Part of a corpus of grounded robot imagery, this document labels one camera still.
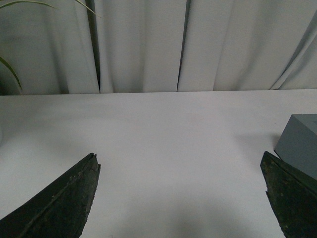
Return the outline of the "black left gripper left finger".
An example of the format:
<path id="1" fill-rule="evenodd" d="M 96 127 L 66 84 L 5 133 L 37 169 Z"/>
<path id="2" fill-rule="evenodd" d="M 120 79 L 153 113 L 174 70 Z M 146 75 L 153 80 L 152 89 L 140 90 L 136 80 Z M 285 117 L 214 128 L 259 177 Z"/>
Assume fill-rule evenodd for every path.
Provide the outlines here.
<path id="1" fill-rule="evenodd" d="M 87 222 L 101 166 L 88 154 L 0 221 L 2 238 L 78 238 Z"/>

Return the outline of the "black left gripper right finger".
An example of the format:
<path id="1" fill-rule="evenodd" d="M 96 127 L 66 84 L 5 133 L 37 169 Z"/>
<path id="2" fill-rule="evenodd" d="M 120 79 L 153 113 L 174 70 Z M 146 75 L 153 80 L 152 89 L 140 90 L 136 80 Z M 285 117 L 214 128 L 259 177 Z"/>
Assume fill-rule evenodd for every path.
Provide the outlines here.
<path id="1" fill-rule="evenodd" d="M 265 151 L 260 163 L 271 208 L 287 238 L 317 236 L 317 180 Z"/>

